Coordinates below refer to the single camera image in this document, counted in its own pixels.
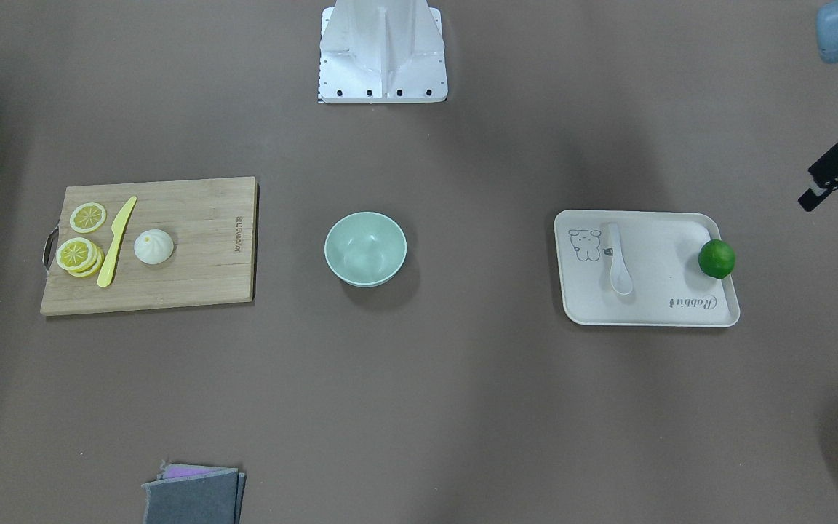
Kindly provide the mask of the white plastic spoon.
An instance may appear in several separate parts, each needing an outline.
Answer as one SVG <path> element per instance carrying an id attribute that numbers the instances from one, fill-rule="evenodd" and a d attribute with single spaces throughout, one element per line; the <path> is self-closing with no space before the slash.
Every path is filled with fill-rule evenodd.
<path id="1" fill-rule="evenodd" d="M 618 223 L 609 222 L 607 224 L 607 232 L 610 242 L 608 250 L 609 255 L 611 256 L 609 269 L 610 285 L 618 295 L 631 295 L 633 293 L 633 281 L 631 273 L 629 273 L 628 268 L 626 268 L 622 236 Z"/>

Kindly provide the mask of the mint green bowl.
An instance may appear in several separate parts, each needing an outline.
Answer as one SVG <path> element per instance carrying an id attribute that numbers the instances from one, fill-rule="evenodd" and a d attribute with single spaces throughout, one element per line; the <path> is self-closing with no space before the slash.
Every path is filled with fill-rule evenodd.
<path id="1" fill-rule="evenodd" d="M 324 241 L 330 271 L 361 288 L 383 285 L 396 276 L 408 255 L 408 239 L 389 216 L 362 211 L 341 218 Z"/>

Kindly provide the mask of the white steamed bun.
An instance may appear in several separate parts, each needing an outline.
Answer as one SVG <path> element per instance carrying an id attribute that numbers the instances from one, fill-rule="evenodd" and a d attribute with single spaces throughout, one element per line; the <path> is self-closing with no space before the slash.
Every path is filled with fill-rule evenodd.
<path id="1" fill-rule="evenodd" d="M 175 242 L 169 233 L 161 229 L 145 230 L 137 236 L 133 252 L 143 264 L 159 265 L 174 252 Z"/>

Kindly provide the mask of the green lime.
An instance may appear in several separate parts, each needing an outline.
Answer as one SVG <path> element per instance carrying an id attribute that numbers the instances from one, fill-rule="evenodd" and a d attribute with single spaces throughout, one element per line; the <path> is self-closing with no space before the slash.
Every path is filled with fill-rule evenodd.
<path id="1" fill-rule="evenodd" d="M 710 239 L 698 252 L 698 268 L 708 277 L 724 279 L 734 271 L 735 250 L 721 239 Z"/>

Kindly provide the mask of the cream rabbit tray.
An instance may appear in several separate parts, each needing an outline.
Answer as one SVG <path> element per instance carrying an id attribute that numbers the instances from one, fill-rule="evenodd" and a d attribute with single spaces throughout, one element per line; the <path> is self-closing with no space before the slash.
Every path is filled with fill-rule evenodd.
<path id="1" fill-rule="evenodd" d="M 618 223 L 633 293 L 609 281 L 607 224 Z M 741 318 L 731 277 L 698 268 L 698 252 L 721 236 L 703 213 L 561 211 L 554 219 L 563 311 L 575 324 L 728 328 Z"/>

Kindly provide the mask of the wooden cutting board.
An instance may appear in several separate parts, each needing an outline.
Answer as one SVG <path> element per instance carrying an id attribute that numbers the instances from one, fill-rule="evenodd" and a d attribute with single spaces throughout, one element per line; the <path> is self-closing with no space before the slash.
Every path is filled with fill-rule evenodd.
<path id="1" fill-rule="evenodd" d="M 70 186 L 40 312 L 250 302 L 257 213 L 253 177 Z"/>

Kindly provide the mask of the yellow plastic knife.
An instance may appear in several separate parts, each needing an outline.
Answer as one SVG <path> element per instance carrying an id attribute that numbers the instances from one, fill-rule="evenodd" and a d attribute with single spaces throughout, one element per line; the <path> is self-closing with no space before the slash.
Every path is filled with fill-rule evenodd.
<path id="1" fill-rule="evenodd" d="M 102 268 L 100 268 L 99 275 L 97 276 L 97 286 L 100 288 L 107 288 L 113 283 L 117 264 L 119 264 L 121 243 L 125 237 L 126 227 L 136 204 L 137 196 L 130 196 L 123 204 L 120 211 L 116 214 L 116 216 L 114 216 L 111 226 L 112 242 L 105 252 L 103 265 Z"/>

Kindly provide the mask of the grey folded cloth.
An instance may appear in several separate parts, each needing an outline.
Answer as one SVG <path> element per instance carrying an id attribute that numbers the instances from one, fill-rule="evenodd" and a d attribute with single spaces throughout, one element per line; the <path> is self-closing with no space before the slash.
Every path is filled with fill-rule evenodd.
<path id="1" fill-rule="evenodd" d="M 245 484 L 235 467 L 163 462 L 143 484 L 143 523 L 239 523 Z"/>

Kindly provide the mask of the lemon slice single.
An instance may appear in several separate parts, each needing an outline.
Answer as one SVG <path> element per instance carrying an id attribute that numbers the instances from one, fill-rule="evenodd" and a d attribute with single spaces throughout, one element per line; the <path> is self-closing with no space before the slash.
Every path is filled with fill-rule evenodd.
<path id="1" fill-rule="evenodd" d="M 106 208 L 99 202 L 85 202 L 70 215 L 69 225 L 74 232 L 90 234 L 99 229 L 107 219 Z"/>

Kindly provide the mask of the lemon slice stack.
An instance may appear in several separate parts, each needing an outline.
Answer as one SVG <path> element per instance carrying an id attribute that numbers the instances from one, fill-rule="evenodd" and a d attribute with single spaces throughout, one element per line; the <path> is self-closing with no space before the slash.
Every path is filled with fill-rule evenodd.
<path id="1" fill-rule="evenodd" d="M 57 265 L 77 278 L 91 277 L 99 273 L 105 260 L 105 253 L 96 243 L 84 237 L 73 237 L 61 243 L 57 249 Z"/>

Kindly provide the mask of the white pedestal column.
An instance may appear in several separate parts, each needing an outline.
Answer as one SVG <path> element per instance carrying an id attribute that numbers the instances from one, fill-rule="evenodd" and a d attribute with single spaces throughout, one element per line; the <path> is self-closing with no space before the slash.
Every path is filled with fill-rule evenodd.
<path id="1" fill-rule="evenodd" d="M 448 98 L 442 14 L 428 2 L 337 1 L 322 11 L 320 23 L 320 103 Z"/>

